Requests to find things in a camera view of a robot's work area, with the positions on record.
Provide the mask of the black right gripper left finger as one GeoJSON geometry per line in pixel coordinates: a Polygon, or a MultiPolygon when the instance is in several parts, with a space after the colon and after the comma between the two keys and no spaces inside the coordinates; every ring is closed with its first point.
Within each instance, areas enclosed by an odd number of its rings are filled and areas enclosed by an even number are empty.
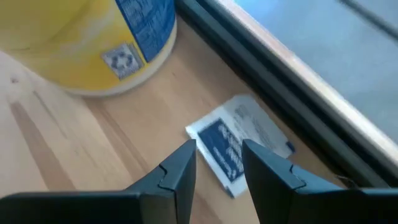
{"type": "Polygon", "coordinates": [[[189,224],[196,142],[123,190],[24,192],[0,198],[0,224],[189,224]]]}

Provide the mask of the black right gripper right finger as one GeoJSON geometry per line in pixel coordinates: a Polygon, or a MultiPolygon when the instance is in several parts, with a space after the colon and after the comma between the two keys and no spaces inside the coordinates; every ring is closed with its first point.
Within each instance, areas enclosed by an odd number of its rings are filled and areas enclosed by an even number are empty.
{"type": "Polygon", "coordinates": [[[398,224],[398,189],[344,189],[260,144],[243,141],[260,224],[398,224]]]}

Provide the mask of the blue white antiseptic wipe packet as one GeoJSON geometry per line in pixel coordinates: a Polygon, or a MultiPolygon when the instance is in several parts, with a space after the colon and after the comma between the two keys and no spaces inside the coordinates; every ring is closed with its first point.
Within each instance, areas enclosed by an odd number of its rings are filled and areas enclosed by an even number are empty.
{"type": "Polygon", "coordinates": [[[283,158],[295,152],[292,143],[250,95],[232,97],[185,130],[197,141],[198,150],[232,198],[248,189],[243,140],[253,140],[283,158]]]}

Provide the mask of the Lysol disinfecting wipes canister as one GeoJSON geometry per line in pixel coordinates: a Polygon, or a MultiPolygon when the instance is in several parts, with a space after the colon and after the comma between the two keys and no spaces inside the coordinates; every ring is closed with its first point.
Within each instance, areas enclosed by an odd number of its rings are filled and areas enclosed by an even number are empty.
{"type": "Polygon", "coordinates": [[[144,83],[176,37],[175,0],[0,0],[0,51],[77,95],[144,83]]]}

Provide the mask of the black aluminium table frame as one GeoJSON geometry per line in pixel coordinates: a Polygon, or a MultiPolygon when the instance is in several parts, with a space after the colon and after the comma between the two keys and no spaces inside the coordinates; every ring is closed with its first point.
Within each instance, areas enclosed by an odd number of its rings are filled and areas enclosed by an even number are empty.
{"type": "Polygon", "coordinates": [[[298,81],[298,73],[263,46],[215,0],[175,0],[177,12],[283,122],[332,170],[361,187],[397,187],[373,146],[343,126],[333,110],[298,81]]]}

